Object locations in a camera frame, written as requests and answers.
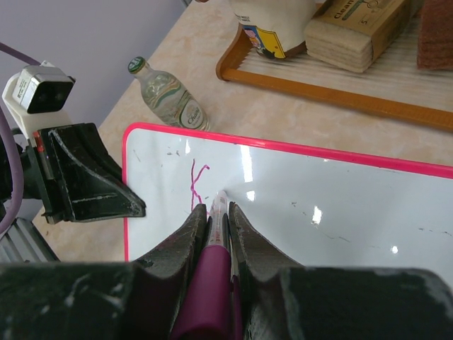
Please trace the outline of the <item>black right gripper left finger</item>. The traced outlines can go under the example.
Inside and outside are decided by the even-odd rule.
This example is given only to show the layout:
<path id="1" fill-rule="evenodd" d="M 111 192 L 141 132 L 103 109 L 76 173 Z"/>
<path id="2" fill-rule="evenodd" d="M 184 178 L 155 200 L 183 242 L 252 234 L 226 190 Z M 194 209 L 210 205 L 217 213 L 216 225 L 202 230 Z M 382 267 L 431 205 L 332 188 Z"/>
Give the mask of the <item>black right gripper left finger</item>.
<path id="1" fill-rule="evenodd" d="M 167 339 L 200 254 L 207 208 L 131 262 L 1 266 L 2 339 Z"/>

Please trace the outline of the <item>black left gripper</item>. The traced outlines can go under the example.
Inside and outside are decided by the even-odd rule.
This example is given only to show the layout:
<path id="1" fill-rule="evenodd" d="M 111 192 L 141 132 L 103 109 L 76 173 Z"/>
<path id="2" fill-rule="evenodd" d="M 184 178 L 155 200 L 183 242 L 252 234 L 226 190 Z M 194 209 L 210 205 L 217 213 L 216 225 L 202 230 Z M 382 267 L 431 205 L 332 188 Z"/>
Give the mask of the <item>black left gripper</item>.
<path id="1" fill-rule="evenodd" d="M 146 203 L 122 182 L 93 123 L 38 130 L 32 165 L 46 221 L 94 222 L 144 217 Z"/>

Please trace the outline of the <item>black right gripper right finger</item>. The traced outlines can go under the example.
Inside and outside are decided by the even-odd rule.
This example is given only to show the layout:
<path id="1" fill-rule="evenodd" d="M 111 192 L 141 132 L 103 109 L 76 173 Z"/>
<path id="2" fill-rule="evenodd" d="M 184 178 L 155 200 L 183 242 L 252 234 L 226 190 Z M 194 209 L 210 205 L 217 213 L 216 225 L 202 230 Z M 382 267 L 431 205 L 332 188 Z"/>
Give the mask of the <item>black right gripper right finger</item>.
<path id="1" fill-rule="evenodd" d="M 452 338 L 452 290 L 431 271 L 303 266 L 236 203 L 229 227 L 245 339 Z"/>

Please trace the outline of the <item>magenta capped whiteboard marker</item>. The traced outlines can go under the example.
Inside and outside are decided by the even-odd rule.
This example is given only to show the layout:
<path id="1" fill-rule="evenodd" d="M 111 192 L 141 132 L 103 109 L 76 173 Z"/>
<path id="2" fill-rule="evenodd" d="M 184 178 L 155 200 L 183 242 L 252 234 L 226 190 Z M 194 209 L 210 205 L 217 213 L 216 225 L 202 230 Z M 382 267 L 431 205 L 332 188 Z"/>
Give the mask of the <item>magenta capped whiteboard marker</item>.
<path id="1" fill-rule="evenodd" d="M 205 246 L 169 338 L 243 338 L 240 285 L 233 270 L 225 191 L 219 191 L 212 202 Z"/>

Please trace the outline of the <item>pink framed whiteboard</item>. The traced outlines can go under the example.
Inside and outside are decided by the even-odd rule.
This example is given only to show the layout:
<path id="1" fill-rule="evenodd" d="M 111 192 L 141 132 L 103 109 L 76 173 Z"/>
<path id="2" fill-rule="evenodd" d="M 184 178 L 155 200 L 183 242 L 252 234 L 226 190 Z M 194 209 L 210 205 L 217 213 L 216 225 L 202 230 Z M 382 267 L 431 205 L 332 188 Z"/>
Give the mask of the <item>pink framed whiteboard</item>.
<path id="1" fill-rule="evenodd" d="M 307 266 L 425 268 L 452 279 L 452 168 L 250 137 L 135 123 L 124 182 L 146 203 L 125 222 L 134 260 L 220 191 Z"/>

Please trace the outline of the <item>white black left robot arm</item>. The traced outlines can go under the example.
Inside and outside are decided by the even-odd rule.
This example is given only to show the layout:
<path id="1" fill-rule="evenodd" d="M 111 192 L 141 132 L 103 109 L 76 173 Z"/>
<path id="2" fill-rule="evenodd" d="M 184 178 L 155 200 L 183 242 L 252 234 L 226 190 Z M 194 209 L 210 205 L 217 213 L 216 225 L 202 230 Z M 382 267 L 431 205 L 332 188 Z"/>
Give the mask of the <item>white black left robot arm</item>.
<path id="1" fill-rule="evenodd" d="M 13 175 L 1 148 L 2 203 L 22 184 L 22 197 L 40 200 L 51 225 L 146 215 L 145 202 L 123 183 L 122 169 L 93 123 L 43 128 L 16 153 L 22 172 Z"/>

